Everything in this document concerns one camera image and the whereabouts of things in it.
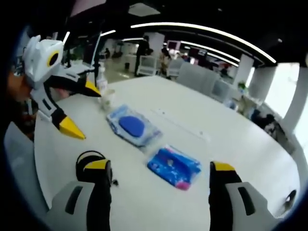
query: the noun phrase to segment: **packaged blue sponge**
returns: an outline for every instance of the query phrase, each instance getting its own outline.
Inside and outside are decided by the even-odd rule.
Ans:
[[[162,132],[142,114],[122,105],[107,116],[113,132],[137,147],[145,147],[162,136]]]
[[[188,190],[201,172],[199,161],[188,157],[172,146],[166,145],[153,156],[147,167],[178,189]]]

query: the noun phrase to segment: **yellow part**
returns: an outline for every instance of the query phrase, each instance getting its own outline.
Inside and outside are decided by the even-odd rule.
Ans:
[[[88,163],[85,166],[85,168],[87,168],[87,169],[105,169],[108,161],[109,160],[107,160],[107,159],[93,161],[91,163]]]
[[[50,60],[51,58],[56,54],[58,53],[59,54],[59,51],[54,51],[53,53],[50,54],[48,60],[47,60],[47,67],[50,67],[49,63],[50,63]]]
[[[97,90],[97,88],[95,87],[95,85],[91,82],[91,81],[86,81],[86,88],[91,89],[92,91],[98,93],[99,95],[101,95],[100,91]]]
[[[59,131],[64,135],[84,140],[86,136],[82,133],[82,131],[75,125],[75,123],[67,116],[65,117],[60,125]]]
[[[214,161],[216,171],[235,171],[235,169],[226,163]]]

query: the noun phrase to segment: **pink and blue package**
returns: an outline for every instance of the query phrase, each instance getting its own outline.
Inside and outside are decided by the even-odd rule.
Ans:
[[[160,148],[148,162],[147,167],[181,190],[188,190],[195,177],[201,172],[199,161],[170,145]]]

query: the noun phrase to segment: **white table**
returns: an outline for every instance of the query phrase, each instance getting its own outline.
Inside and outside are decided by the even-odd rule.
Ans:
[[[164,133],[169,143],[203,165],[197,181],[181,191],[147,169],[148,155],[113,134],[97,99],[74,95],[58,104],[87,136],[80,141],[62,135],[37,118],[35,161],[47,201],[69,181],[76,180],[75,162],[80,153],[97,150],[111,159],[119,187],[112,187],[111,230],[186,231],[209,230],[209,162],[235,167],[275,213],[291,190],[299,192],[295,162],[268,134],[224,105],[161,77],[142,77],[109,85],[116,90],[116,104],[127,103],[142,112]],[[205,131],[210,139],[197,138],[152,110],[163,109],[188,128]]]

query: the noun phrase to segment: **ceiling light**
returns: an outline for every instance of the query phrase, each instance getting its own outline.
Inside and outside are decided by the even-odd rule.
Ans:
[[[227,53],[225,53],[225,52],[216,50],[216,49],[214,49],[214,48],[210,48],[210,47],[207,47],[207,46],[203,46],[203,45],[196,44],[196,43],[192,43],[192,42],[186,42],[186,41],[181,41],[181,43],[187,44],[187,45],[191,45],[191,46],[195,46],[195,47],[200,47],[200,48],[203,48],[203,49],[206,49],[206,50],[209,50],[209,51],[214,51],[214,52],[216,52],[216,53],[218,53],[218,54],[222,54],[222,55],[224,55],[224,56],[227,56],[227,57],[229,57],[229,58],[231,58],[231,59],[233,59],[233,60],[235,60],[235,61],[237,61],[237,62],[240,61],[238,58],[235,58],[235,57],[233,57],[232,55],[229,55],[229,54],[227,54]]]
[[[105,32],[105,33],[101,33],[101,37],[102,36],[105,36],[105,35],[109,35],[109,34],[112,34],[112,33],[115,33],[115,30],[111,30],[111,31],[108,31],[108,32]]]
[[[210,55],[210,56],[212,56],[212,57],[221,59],[222,61],[225,61],[225,62],[227,62],[227,63],[230,63],[230,64],[232,64],[232,65],[235,66],[235,67],[238,67],[238,66],[239,66],[238,64],[236,64],[236,63],[234,63],[234,62],[232,62],[232,61],[230,61],[230,60],[228,60],[228,59],[222,58],[222,57],[220,57],[220,56],[218,56],[218,55],[215,55],[215,54],[212,54],[212,53],[210,53],[210,52],[208,52],[207,55]]]
[[[144,24],[137,24],[137,25],[132,25],[130,26],[130,28],[138,28],[138,27],[144,27],[144,26],[184,26],[184,27],[191,27],[191,28],[195,28],[195,29],[200,29],[200,30],[206,30],[206,31],[210,31],[213,33],[217,33],[220,35],[224,35],[227,36],[231,39],[234,39],[242,44],[245,44],[246,46],[254,49],[255,51],[259,52],[260,54],[264,55],[266,58],[268,58],[269,60],[271,60],[273,63],[276,63],[276,60],[273,59],[269,54],[265,53],[263,50],[261,50],[259,47],[256,47],[255,45],[251,44],[250,42],[245,41],[242,38],[239,38],[235,35],[229,34],[227,32],[221,31],[221,30],[217,30],[217,29],[213,29],[207,26],[200,26],[200,25],[195,25],[195,24],[188,24],[188,23],[167,23],[167,22],[162,22],[162,23],[144,23]]]
[[[122,42],[125,42],[125,41],[131,41],[131,40],[143,40],[143,38],[125,38],[125,39],[122,39]]]
[[[66,43],[69,34],[70,34],[70,32],[67,31],[67,33],[66,33],[66,35],[65,35],[65,37],[64,37],[64,39],[63,39],[63,45]]]

